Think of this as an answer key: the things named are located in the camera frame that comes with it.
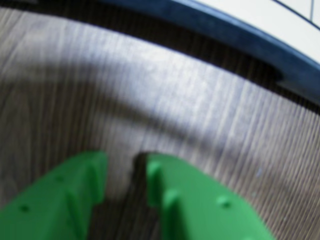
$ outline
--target green plastic part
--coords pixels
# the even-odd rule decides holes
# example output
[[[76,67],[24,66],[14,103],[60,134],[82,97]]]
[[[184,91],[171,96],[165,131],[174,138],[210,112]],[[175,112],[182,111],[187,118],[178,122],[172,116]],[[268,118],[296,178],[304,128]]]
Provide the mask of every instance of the green plastic part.
[[[146,171],[162,239],[274,240],[247,202],[185,161],[150,154]]]
[[[3,240],[84,240],[104,199],[107,157],[85,152],[38,180],[0,212]]]

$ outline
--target blue edge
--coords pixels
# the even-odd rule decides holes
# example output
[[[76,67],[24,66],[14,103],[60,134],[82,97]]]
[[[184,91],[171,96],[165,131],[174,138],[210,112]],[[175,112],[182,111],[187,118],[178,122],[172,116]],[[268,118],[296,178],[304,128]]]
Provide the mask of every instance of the blue edge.
[[[282,73],[278,84],[320,104],[320,65],[238,19],[193,0],[100,0],[209,36],[262,60]]]

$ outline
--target white surface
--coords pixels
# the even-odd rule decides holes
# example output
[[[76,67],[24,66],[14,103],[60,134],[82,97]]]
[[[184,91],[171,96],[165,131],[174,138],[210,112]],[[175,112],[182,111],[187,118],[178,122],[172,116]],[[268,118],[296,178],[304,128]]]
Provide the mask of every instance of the white surface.
[[[196,0],[196,2],[262,30],[320,64],[320,31],[275,1]]]
[[[312,0],[279,0],[287,7],[310,19]]]
[[[320,0],[314,0],[312,21],[320,27]]]

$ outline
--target wood grain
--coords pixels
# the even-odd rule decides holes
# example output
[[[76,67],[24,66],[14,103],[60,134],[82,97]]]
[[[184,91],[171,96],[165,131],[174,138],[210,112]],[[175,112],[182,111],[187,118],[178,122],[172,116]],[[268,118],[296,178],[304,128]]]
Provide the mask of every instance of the wood grain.
[[[108,187],[89,239],[160,239],[134,158],[161,152],[246,198],[278,240],[319,239],[319,108],[223,44],[104,11],[105,29],[0,8],[0,204],[99,149]]]

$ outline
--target small hole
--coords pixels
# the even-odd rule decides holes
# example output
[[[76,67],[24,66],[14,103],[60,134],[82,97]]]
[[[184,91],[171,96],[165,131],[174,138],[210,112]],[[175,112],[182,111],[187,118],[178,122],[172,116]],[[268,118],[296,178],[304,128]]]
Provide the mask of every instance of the small hole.
[[[63,182],[64,181],[64,178],[62,177],[62,176],[57,176],[56,178],[55,178],[55,180],[57,181],[57,182]]]
[[[228,198],[222,196],[218,199],[217,203],[223,208],[223,209],[229,209],[231,208],[231,202]]]
[[[27,212],[30,211],[30,208],[29,208],[29,206],[27,206],[27,205],[22,205],[22,206],[20,207],[20,210],[21,210],[21,212],[27,213]]]

